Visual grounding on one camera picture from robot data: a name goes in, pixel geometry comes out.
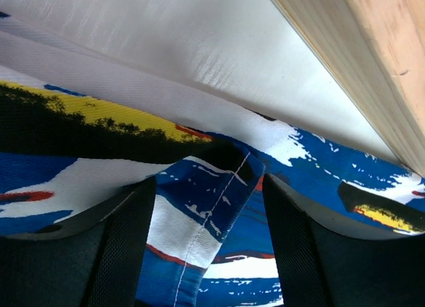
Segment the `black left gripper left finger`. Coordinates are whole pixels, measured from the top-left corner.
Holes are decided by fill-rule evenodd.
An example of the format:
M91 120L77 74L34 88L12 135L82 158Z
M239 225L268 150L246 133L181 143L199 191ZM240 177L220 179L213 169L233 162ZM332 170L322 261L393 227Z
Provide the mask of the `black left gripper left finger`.
M1 238L2 306L133 306L155 201L150 177L35 233Z

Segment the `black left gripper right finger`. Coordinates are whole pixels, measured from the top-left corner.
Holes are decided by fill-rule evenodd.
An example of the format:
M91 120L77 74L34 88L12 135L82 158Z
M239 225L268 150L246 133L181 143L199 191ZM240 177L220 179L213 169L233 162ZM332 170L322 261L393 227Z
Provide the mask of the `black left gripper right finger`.
M424 234L350 219L273 175L262 193L285 306L423 306Z

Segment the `blue patterned trousers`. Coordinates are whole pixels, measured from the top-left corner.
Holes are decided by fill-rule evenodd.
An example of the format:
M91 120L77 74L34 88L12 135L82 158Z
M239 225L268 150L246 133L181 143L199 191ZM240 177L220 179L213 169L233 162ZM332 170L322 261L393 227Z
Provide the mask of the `blue patterned trousers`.
M265 175L350 219L424 234L414 172L1 15L1 238L154 177L133 306L285 306Z

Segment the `wooden clothes rack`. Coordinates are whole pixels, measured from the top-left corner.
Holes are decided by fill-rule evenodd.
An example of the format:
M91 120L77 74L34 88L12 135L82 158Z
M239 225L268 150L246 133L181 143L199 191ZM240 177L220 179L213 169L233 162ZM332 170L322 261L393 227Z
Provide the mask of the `wooden clothes rack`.
M424 173L424 0L271 0L392 153Z

